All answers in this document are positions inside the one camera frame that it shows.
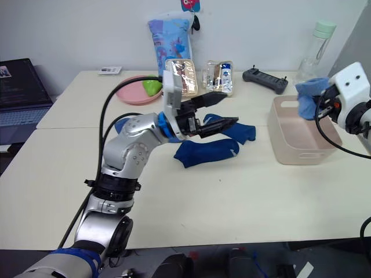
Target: blue ring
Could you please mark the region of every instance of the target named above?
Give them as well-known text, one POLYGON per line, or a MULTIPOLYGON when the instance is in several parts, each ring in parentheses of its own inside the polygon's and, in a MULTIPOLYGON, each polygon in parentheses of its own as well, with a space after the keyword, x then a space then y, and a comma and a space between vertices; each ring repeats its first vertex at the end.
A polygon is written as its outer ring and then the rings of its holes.
POLYGON ((68 255, 73 255, 73 256, 82 258, 84 261, 86 261, 90 265, 90 268, 92 269, 92 273, 93 273, 93 278, 97 278, 99 275, 98 269, 96 268, 93 262, 93 260, 95 260, 97 261, 98 266, 100 265, 101 260, 100 260, 100 256, 98 253, 95 253, 89 250, 78 249, 78 248, 60 248, 60 249, 57 249, 51 252, 51 254, 68 254, 68 255))
POLYGON ((167 138, 173 137, 172 133, 169 130, 168 123, 166 122, 165 114, 163 112, 158 114, 158 126, 162 129, 167 138))

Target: laptop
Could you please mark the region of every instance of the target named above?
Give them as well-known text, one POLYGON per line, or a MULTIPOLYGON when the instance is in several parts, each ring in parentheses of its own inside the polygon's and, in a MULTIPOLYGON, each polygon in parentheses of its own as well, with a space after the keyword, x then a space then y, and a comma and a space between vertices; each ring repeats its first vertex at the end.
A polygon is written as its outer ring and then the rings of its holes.
POLYGON ((30 59, 0 61, 0 145, 26 142, 52 104, 30 59))

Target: game controller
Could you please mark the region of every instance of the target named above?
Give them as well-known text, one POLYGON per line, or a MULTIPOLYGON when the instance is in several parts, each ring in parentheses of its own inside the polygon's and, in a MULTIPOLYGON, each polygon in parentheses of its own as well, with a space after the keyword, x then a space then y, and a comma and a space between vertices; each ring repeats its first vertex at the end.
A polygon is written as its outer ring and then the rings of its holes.
POLYGON ((276 94, 282 94, 283 91, 285 91, 288 81, 285 78, 277 78, 269 74, 265 74, 264 72, 259 71, 259 69, 255 68, 255 65, 253 68, 245 71, 242 74, 242 79, 245 82, 255 82, 258 84, 261 84, 265 87, 268 87, 276 94))

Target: blue sock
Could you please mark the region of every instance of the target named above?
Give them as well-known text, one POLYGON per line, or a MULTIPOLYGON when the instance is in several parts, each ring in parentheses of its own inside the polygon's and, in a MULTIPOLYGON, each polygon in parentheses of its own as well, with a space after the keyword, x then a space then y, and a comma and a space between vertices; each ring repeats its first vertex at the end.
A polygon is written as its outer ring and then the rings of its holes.
MULTIPOLYGON (((207 114, 203 119, 203 123, 207 124, 209 122, 213 122, 221 118, 222 118, 221 116, 215 114, 207 114)), ((237 142, 243 145, 246 142, 246 140, 255 141, 256 129, 254 126, 247 126, 242 125, 240 123, 235 123, 233 127, 223 131, 222 134, 236 140, 237 142)))
POLYGON ((175 153, 174 158, 181 161, 184 168, 188 168, 200 163, 232 158, 238 152, 238 143, 232 139, 223 139, 203 144, 184 141, 175 153))
POLYGON ((316 103, 313 97, 320 96, 323 90, 330 86, 329 78, 313 78, 304 83, 295 85, 298 92, 297 100, 299 108, 297 110, 300 117, 305 120, 313 120, 315 116, 316 103))

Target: water bottle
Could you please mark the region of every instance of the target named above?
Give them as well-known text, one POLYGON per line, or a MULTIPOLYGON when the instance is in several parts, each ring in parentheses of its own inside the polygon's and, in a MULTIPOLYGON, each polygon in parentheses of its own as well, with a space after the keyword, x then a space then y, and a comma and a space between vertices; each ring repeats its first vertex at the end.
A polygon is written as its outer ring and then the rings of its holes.
POLYGON ((319 64, 330 38, 334 33, 336 24, 319 20, 316 22, 315 30, 313 31, 312 41, 307 50, 305 58, 301 61, 295 84, 303 83, 309 79, 317 77, 317 65, 319 64))

